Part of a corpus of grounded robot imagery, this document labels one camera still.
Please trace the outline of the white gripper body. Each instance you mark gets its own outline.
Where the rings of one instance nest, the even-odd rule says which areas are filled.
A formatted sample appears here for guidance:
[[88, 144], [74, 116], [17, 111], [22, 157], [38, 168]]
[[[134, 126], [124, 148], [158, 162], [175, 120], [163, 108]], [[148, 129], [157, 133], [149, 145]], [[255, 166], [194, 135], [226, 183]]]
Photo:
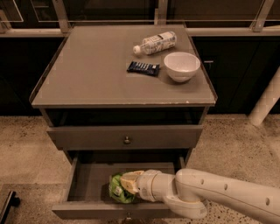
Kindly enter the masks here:
[[153, 181], [160, 173], [161, 171], [148, 170], [136, 179], [136, 189], [142, 200], [148, 200], [151, 202], [162, 200], [159, 194], [153, 192]]

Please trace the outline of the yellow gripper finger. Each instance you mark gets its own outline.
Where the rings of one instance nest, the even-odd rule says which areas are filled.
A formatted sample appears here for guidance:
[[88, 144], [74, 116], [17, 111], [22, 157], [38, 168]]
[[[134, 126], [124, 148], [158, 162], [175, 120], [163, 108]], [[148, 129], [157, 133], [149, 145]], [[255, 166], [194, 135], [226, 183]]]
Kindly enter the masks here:
[[136, 179], [138, 176], [142, 175], [144, 171], [130, 171], [130, 172], [125, 172], [122, 177], [124, 179]]
[[137, 179], [134, 177], [121, 176], [121, 185], [129, 193], [136, 194], [139, 192], [137, 188]]

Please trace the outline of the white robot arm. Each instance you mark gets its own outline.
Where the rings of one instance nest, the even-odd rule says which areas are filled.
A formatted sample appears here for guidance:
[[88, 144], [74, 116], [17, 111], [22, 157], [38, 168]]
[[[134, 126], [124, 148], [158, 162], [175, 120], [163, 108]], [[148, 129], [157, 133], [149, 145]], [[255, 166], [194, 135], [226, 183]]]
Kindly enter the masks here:
[[175, 174], [127, 172], [121, 176], [121, 185], [141, 199], [161, 201], [175, 214], [189, 219], [206, 217], [211, 200], [263, 224], [280, 224], [280, 189], [275, 187], [187, 168]]

